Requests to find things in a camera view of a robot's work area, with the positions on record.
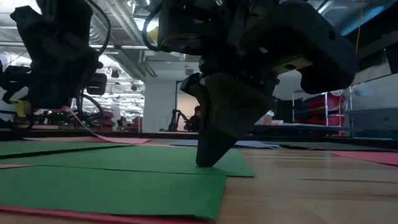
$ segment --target wall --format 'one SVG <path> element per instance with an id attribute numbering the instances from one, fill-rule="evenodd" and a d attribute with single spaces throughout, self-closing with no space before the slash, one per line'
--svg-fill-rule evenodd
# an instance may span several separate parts
<path id="1" fill-rule="evenodd" d="M 372 67 L 358 72 L 355 75 L 353 84 L 362 83 L 389 74 L 391 74 L 389 62 L 385 57 L 383 57 L 382 63 L 373 65 Z"/>
<path id="2" fill-rule="evenodd" d="M 301 73 L 298 71 L 291 71 L 278 76 L 280 80 L 279 85 L 275 86 L 274 97 L 281 100 L 291 100 L 292 93 L 295 90 L 301 90 Z M 312 95 L 306 93 L 295 93 L 294 98 L 309 98 Z"/>
<path id="3" fill-rule="evenodd" d="M 188 119 L 195 114 L 195 107 L 199 106 L 198 100 L 186 93 L 178 93 L 177 94 L 177 109 L 180 110 Z M 184 130 L 184 120 L 180 118 L 178 122 L 178 130 Z"/>
<path id="4" fill-rule="evenodd" d="M 145 133 L 158 133 L 167 129 L 175 106 L 175 81 L 151 79 L 145 83 L 145 105 L 142 130 Z"/>
<path id="5" fill-rule="evenodd" d="M 353 87 L 353 109 L 398 108 L 398 74 L 389 75 Z"/>

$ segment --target green paper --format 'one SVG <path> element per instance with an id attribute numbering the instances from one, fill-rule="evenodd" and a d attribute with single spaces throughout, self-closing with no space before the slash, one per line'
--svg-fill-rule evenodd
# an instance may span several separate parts
<path id="1" fill-rule="evenodd" d="M 35 141 L 4 141 L 0 142 L 0 157 L 35 152 L 67 151 L 76 149 L 92 149 L 102 147 L 121 147 L 125 144 L 98 142 L 35 142 Z"/>
<path id="2" fill-rule="evenodd" d="M 229 150 L 212 168 L 196 166 L 196 151 L 195 148 L 134 146 L 18 159 L 2 159 L 0 163 L 175 174 L 254 176 L 243 155 L 236 149 Z"/>
<path id="3" fill-rule="evenodd" d="M 70 167 L 0 170 L 0 205 L 216 220 L 226 177 Z"/>

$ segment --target wooden surface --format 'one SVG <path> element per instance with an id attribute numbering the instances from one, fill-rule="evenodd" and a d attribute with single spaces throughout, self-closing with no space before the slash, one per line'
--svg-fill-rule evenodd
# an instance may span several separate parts
<path id="1" fill-rule="evenodd" d="M 243 149 L 256 178 L 229 178 L 220 224 L 398 222 L 398 167 L 330 152 Z M 1 224 L 87 224 L 0 213 Z"/>

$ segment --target pink paper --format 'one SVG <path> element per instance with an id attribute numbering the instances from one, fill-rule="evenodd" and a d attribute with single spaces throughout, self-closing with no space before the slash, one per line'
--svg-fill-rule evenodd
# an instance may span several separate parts
<path id="1" fill-rule="evenodd" d="M 62 137 L 62 138 L 25 138 L 25 140 L 30 141 L 48 141 L 48 142 L 112 142 L 121 144 L 145 144 L 151 139 L 141 139 L 141 138 L 109 138 L 104 137 Z"/>
<path id="2" fill-rule="evenodd" d="M 12 168 L 21 168 L 21 167 L 30 167 L 30 165 L 0 164 L 0 169 L 12 169 Z"/>
<path id="3" fill-rule="evenodd" d="M 21 213 L 23 215 L 49 216 L 55 218 L 68 218 L 100 223 L 117 224 L 206 224 L 206 221 L 194 220 L 190 218 L 158 218 L 158 217 L 139 217 L 139 216 L 116 216 L 95 213 L 69 212 L 60 210 L 44 210 L 36 208 L 20 208 L 10 206 L 0 206 L 0 212 Z"/>
<path id="4" fill-rule="evenodd" d="M 64 106 L 62 108 L 62 110 L 69 112 L 83 127 L 85 127 L 85 129 L 87 129 L 87 131 L 89 131 L 92 135 L 96 136 L 97 138 L 104 140 L 105 142 L 113 142 L 113 143 L 121 143 L 121 144 L 144 144 L 145 142 L 150 140 L 150 139 L 140 139 L 140 140 L 133 139 L 132 140 L 131 138 L 109 138 L 109 137 L 102 136 L 100 134 L 93 132 L 87 125 L 85 125 L 79 119 L 79 117 L 75 114 L 75 112 L 73 112 L 73 110 L 71 108 Z"/>
<path id="5" fill-rule="evenodd" d="M 334 155 L 398 166 L 398 153 L 394 152 L 333 152 Z"/>

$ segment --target red object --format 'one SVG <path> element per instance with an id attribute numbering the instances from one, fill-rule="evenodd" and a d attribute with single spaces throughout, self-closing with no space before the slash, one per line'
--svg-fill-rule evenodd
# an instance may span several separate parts
<path id="1" fill-rule="evenodd" d="M 20 213 L 23 215 L 48 216 L 55 218 L 67 218 L 89 222 L 113 223 L 113 224 L 206 224 L 208 222 L 193 218 L 159 218 L 139 216 L 116 216 L 96 213 L 69 212 L 60 210 L 45 210 L 36 208 L 20 208 L 0 206 L 1 212 Z"/>
<path id="2" fill-rule="evenodd" d="M 329 126 L 342 126 L 344 125 L 345 118 L 340 116 L 329 116 L 328 117 L 328 124 Z M 305 121 L 298 121 L 302 124 L 317 124 L 317 125 L 326 125 L 326 117 L 325 115 L 314 116 Z"/>
<path id="3" fill-rule="evenodd" d="M 141 138 L 109 138 L 101 136 L 96 137 L 62 137 L 62 138 L 25 138 L 30 141 L 49 141 L 49 142 L 113 142 L 121 144 L 145 144 L 151 139 Z"/>
<path id="4" fill-rule="evenodd" d="M 334 152 L 333 155 L 398 166 L 398 153 L 394 152 Z"/>
<path id="5" fill-rule="evenodd" d="M 327 94 L 328 94 L 327 104 L 328 104 L 329 110 L 338 109 L 340 103 L 343 103 L 346 99 L 345 96 L 335 96 L 331 93 L 327 93 Z M 318 95 L 318 96 L 315 96 L 311 99 L 304 101 L 304 103 L 308 104 L 309 109 L 324 107 L 325 106 L 325 96 Z"/>
<path id="6" fill-rule="evenodd" d="M 142 132 L 142 117 L 135 117 L 132 120 L 132 126 L 127 127 L 127 130 L 133 133 Z"/>

